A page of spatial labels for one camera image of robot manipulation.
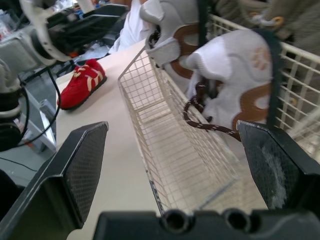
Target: screw hole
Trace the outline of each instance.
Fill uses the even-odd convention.
[[[238,209],[230,209],[223,213],[229,225],[236,229],[248,232],[251,228],[250,218]]]
[[[188,229],[189,219],[181,211],[171,210],[162,217],[164,227],[175,234],[181,234]]]

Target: white cloth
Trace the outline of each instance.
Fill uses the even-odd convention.
[[[125,18],[120,37],[109,50],[110,54],[127,49],[147,37],[149,26],[140,18],[140,6],[139,0],[132,0],[131,9]]]

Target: red sneaker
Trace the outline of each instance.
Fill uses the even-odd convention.
[[[61,93],[60,108],[74,110],[80,107],[106,80],[105,71],[95,59],[86,61],[82,67],[77,66],[69,84]]]

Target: wire basket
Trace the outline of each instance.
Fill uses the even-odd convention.
[[[215,132],[184,121],[186,97],[154,66],[142,49],[120,76],[119,87],[160,212],[266,208],[248,163],[240,162]],[[207,123],[195,108],[189,115]]]
[[[210,34],[246,29],[224,18],[210,16]],[[291,137],[320,163],[320,56],[282,43],[283,84],[277,109],[276,126]]]

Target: white table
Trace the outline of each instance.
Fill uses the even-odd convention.
[[[91,240],[102,211],[158,210],[129,113],[118,88],[120,74],[142,49],[143,42],[101,59],[99,62],[108,77],[106,83],[77,110],[61,110],[56,120],[58,147],[74,129],[100,121],[109,123],[101,177],[89,216],[83,229],[72,232],[68,240]],[[71,76],[69,73],[58,78],[60,91]]]

